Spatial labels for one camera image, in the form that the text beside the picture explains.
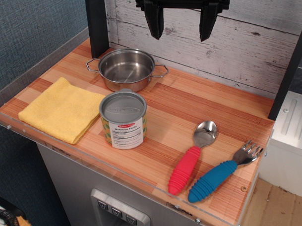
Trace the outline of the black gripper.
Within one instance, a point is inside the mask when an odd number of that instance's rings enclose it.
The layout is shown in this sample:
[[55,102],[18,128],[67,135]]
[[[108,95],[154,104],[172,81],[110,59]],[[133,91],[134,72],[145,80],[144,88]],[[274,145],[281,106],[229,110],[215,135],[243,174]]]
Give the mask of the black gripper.
[[230,0],[135,0],[135,2],[136,7],[144,10],[149,31],[157,40],[162,36],[164,28],[163,8],[202,8],[199,23],[202,42],[209,39],[211,35],[218,15],[218,7],[221,13],[223,9],[229,9],[230,5]]

